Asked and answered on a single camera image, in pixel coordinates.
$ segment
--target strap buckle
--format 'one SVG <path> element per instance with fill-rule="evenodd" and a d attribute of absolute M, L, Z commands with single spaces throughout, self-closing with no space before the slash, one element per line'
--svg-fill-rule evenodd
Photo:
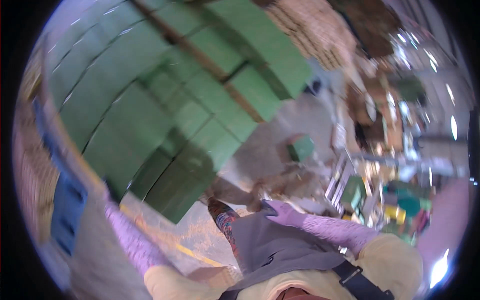
<path fill-rule="evenodd" d="M 347 278 L 339 280 L 339 283 L 341 286 L 345 287 L 345 284 L 352 279 L 355 275 L 361 274 L 363 272 L 363 269 L 360 267 L 355 267 L 355 270 L 350 274 Z"/>

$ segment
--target green crate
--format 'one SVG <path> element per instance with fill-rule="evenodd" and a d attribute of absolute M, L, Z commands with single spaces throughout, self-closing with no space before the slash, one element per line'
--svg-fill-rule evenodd
<path fill-rule="evenodd" d="M 116 63 L 123 72 L 133 80 L 151 69 L 153 62 L 160 60 L 169 48 L 160 33 L 148 21 L 142 21 L 124 31 L 108 50 L 117 58 Z"/>
<path fill-rule="evenodd" d="M 115 100 L 121 89 L 117 83 L 113 68 L 103 69 L 101 64 L 96 64 L 88 69 L 63 104 L 60 118 L 79 151 L 83 150 L 102 115 Z"/>
<path fill-rule="evenodd" d="M 170 163 L 171 159 L 160 148 L 157 149 L 138 170 L 129 190 L 143 200 Z"/>
<path fill-rule="evenodd" d="M 189 36 L 188 42 L 206 55 L 225 75 L 232 74 L 244 61 L 244 58 L 211 27 Z"/>
<path fill-rule="evenodd" d="M 97 26 L 101 27 L 107 41 L 116 38 L 122 31 L 129 29 L 145 17 L 130 1 L 125 1 L 117 7 L 110 8 L 100 18 Z"/>
<path fill-rule="evenodd" d="M 142 76 L 140 82 L 155 95 L 156 99 L 166 101 L 180 88 L 178 79 L 170 76 L 167 72 L 156 69 L 155 72 Z"/>
<path fill-rule="evenodd" d="M 296 139 L 292 144 L 287 145 L 288 153 L 293 161 L 302 162 L 312 155 L 315 145 L 308 134 Z"/>
<path fill-rule="evenodd" d="M 350 176 L 340 197 L 340 203 L 345 210 L 354 213 L 363 203 L 366 196 L 367 191 L 365 190 L 365 183 L 362 177 Z"/>
<path fill-rule="evenodd" d="M 174 157 L 211 116 L 184 89 L 177 90 L 161 105 L 164 107 L 163 111 L 173 119 L 175 126 L 170 129 L 160 147 L 168 156 Z"/>
<path fill-rule="evenodd" d="M 290 38 L 248 0 L 206 4 L 204 18 L 260 72 L 280 99 L 295 98 L 311 69 Z"/>
<path fill-rule="evenodd" d="M 155 182 L 144 202 L 177 224 L 208 185 L 174 161 Z"/>
<path fill-rule="evenodd" d="M 142 160 L 167 139 L 175 126 L 174 120 L 137 83 L 113 102 L 103 121 L 112 124 Z"/>
<path fill-rule="evenodd" d="M 84 159 L 99 175 L 106 175 L 115 194 L 123 195 L 143 163 L 131 145 L 107 121 L 102 122 L 84 152 Z"/>
<path fill-rule="evenodd" d="M 207 72 L 200 72 L 190 79 L 185 88 L 213 114 L 225 128 L 244 142 L 257 123 L 236 103 L 223 86 Z"/>
<path fill-rule="evenodd" d="M 57 108 L 61 107 L 68 93 L 79 81 L 92 60 L 107 46 L 108 42 L 102 34 L 101 28 L 98 26 L 89 29 L 53 70 L 49 84 Z"/>
<path fill-rule="evenodd" d="M 238 92 L 237 95 L 230 92 L 238 103 L 247 102 L 264 121 L 270 121 L 281 106 L 277 95 L 252 66 L 238 72 L 226 86 Z"/>
<path fill-rule="evenodd" d="M 305 89 L 307 79 L 312 76 L 312 70 L 305 59 L 298 57 L 285 57 L 276 63 L 260 66 L 257 71 L 282 100 L 295 99 Z"/>
<path fill-rule="evenodd" d="M 179 36 L 186 36 L 204 26 L 199 12 L 191 5 L 182 2 L 167 3 L 152 14 L 168 24 Z"/>
<path fill-rule="evenodd" d="M 201 70 L 201 65 L 192 55 L 178 46 L 174 46 L 162 53 L 159 59 L 141 77 L 145 80 L 148 77 L 154 78 L 157 74 L 165 73 L 171 80 L 185 83 Z"/>
<path fill-rule="evenodd" d="M 212 180 L 240 145 L 217 120 L 210 120 L 188 141 L 176 161 L 196 178 Z"/>
<path fill-rule="evenodd" d="M 150 11 L 161 9 L 167 4 L 167 0 L 136 0 L 141 5 L 145 6 Z"/>

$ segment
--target gray apron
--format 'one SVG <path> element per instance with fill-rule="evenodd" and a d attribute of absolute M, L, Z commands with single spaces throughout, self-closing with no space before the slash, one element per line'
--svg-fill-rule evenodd
<path fill-rule="evenodd" d="M 244 278 L 220 300 L 235 300 L 244 288 L 293 270 L 331 270 L 345 261 L 335 247 L 299 228 L 283 226 L 259 212 L 234 221 L 232 235 Z"/>

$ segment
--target purple nitrile glove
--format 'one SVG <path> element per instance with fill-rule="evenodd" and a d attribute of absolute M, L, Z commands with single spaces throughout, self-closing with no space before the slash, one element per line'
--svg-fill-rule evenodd
<path fill-rule="evenodd" d="M 279 200 L 263 200 L 263 203 L 271 206 L 277 213 L 276 216 L 267 215 L 266 218 L 281 225 L 301 228 L 307 217 L 307 214 L 301 214 L 293 209 L 290 204 Z"/>

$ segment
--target yellow shirt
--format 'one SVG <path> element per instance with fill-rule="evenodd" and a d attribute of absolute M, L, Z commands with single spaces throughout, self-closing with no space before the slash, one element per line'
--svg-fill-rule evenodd
<path fill-rule="evenodd" d="M 411 300 L 423 274 L 417 250 L 392 234 L 381 234 L 368 242 L 351 263 L 360 266 L 362 274 L 381 290 L 392 291 L 396 300 Z M 333 271 L 291 271 L 242 290 L 237 300 L 275 300 L 290 287 L 330 300 L 354 300 L 338 281 Z M 148 269 L 144 282 L 154 300 L 216 300 L 224 292 L 185 278 L 166 266 Z"/>

